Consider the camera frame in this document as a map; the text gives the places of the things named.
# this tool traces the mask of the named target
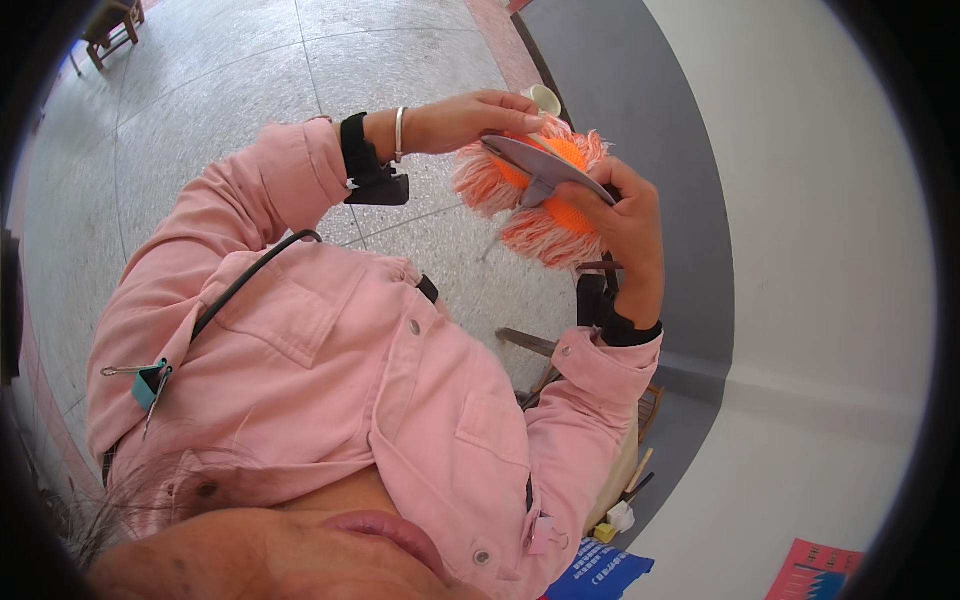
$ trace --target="red poster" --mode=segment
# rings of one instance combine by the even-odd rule
[[[833,600],[862,560],[863,552],[793,540],[766,600]]]

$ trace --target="lips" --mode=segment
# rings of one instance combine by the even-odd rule
[[[441,581],[447,580],[444,560],[440,558],[437,545],[425,531],[405,518],[383,511],[356,511],[329,518],[321,527],[386,538],[425,564]]]

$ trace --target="tiled floor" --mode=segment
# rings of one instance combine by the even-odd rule
[[[27,183],[24,263],[36,346],[80,448],[93,327],[127,258],[206,164],[253,143],[269,121],[506,88],[506,69],[464,0],[161,0],[139,36],[102,74],[84,60],[81,78],[56,87]],[[522,83],[522,68],[510,73],[511,86]],[[457,322],[503,358],[516,387],[529,387],[545,359],[503,347],[493,332],[507,325],[559,336],[575,320],[571,277],[502,248],[480,262],[496,225],[453,194],[450,156],[414,156],[401,171],[411,176],[407,206],[340,206],[321,234],[413,257]]]

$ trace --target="black cable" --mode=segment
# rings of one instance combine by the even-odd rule
[[[256,275],[257,271],[262,269],[265,264],[273,260],[275,256],[277,256],[278,254],[280,254],[281,252],[289,248],[294,242],[296,242],[297,240],[301,240],[304,237],[312,237],[318,242],[323,242],[323,239],[321,239],[319,233],[317,233],[313,229],[304,229],[300,233],[295,233],[290,237],[288,237],[287,239],[283,240],[282,242],[277,244],[272,250],[270,250],[269,252],[261,256],[260,260],[257,260],[255,263],[253,263],[252,267],[250,267],[247,271],[244,272],[244,274],[238,277],[237,280],[234,281],[229,288],[227,288],[226,292],[224,292],[224,294],[220,298],[218,298],[217,301],[213,302],[213,304],[206,309],[206,312],[204,313],[204,315],[200,317],[197,320],[197,324],[193,326],[193,335],[190,336],[190,342],[193,342],[194,340],[197,339],[197,336],[200,335],[200,332],[204,330],[204,327],[206,327],[207,324],[213,321],[213,318],[217,316],[217,313],[220,312],[220,309],[223,308],[231,298],[233,298],[233,295],[236,294],[240,290],[240,288],[243,287],[244,283],[247,283],[248,281],[250,281],[251,277]]]

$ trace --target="yarn tassel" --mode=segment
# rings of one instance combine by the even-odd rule
[[[554,152],[584,171],[606,157],[610,146],[597,132],[574,133],[564,121],[549,116],[540,137],[553,142]],[[479,142],[461,149],[454,159],[453,190],[487,219],[517,208],[529,183],[518,171],[490,156]],[[606,251],[583,213],[556,197],[536,208],[516,211],[500,231],[500,240],[512,252],[538,260],[548,269],[572,271]]]
[[[557,227],[550,213],[539,206],[511,216],[500,230],[500,241],[511,252],[561,271],[573,271],[607,251],[596,231],[577,233]]]

